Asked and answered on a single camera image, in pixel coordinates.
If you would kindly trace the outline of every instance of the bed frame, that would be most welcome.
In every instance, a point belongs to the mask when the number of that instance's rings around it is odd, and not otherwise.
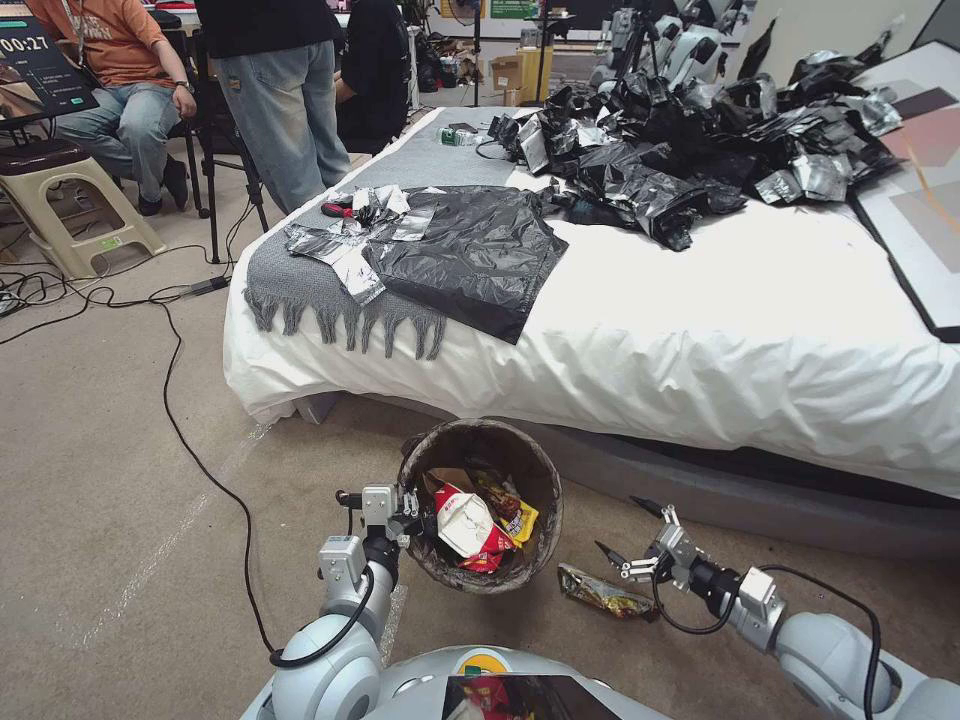
[[[343,394],[294,405],[304,420],[320,424]],[[439,421],[456,419],[411,400],[364,397]],[[672,503],[685,520],[860,555],[960,556],[960,500],[757,450],[697,450],[497,419],[540,443],[564,480],[625,501],[638,495]]]

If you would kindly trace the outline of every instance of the sneaker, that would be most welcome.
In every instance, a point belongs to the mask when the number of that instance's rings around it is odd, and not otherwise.
[[[190,193],[187,190],[187,166],[167,155],[167,164],[163,168],[163,186],[173,196],[177,210],[183,212],[187,207]]]
[[[160,212],[160,208],[163,207],[163,198],[159,200],[147,200],[140,195],[137,198],[137,209],[140,211],[140,214],[143,217],[150,217],[151,215],[156,215]]]

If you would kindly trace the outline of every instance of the white duvet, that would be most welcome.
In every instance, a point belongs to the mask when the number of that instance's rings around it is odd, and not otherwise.
[[[854,219],[751,202],[697,225],[683,253],[550,224],[570,248],[520,342],[449,322],[432,362],[414,359],[412,327],[390,360],[381,328],[367,354],[347,352],[321,342],[309,311],[292,337],[258,331],[243,289],[261,239],[230,286],[227,383],[261,421],[307,395],[379,393],[460,417],[750,446],[960,497],[960,348],[926,330]]]

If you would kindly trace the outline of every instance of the plastic stool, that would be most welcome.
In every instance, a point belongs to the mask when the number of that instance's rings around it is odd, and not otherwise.
[[[117,227],[75,239],[47,201],[47,191],[64,180],[93,186],[103,203],[91,213],[113,215],[110,224]],[[0,149],[0,187],[30,228],[33,241],[71,278],[96,277],[93,258],[121,245],[140,243],[151,255],[167,249],[100,164],[67,140]]]

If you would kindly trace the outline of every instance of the gray blanket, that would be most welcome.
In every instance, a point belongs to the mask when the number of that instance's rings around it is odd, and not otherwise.
[[[397,184],[403,188],[428,185],[504,185],[513,172],[513,164],[503,160],[486,160],[472,148],[451,148],[436,141],[438,128],[450,123],[466,122],[480,129],[514,108],[445,108],[432,123],[424,127],[395,153],[385,155],[364,169],[341,190],[351,193],[358,187],[379,187]],[[323,228],[332,224],[320,208],[313,208],[297,222],[308,227]],[[382,293],[366,307],[359,305],[343,289],[333,269],[322,262],[291,256],[284,243],[287,236],[281,227],[257,248],[247,269],[244,298],[263,332],[273,330],[274,317],[283,315],[283,334],[294,335],[309,307],[316,315],[324,343],[337,342],[337,320],[342,317],[346,328],[346,348],[354,350],[359,339],[361,352],[366,352],[370,333],[377,322],[383,323],[386,356],[393,354],[397,327],[409,320],[417,333],[417,359],[437,357],[446,323],[439,313],[405,300],[390,292]]]

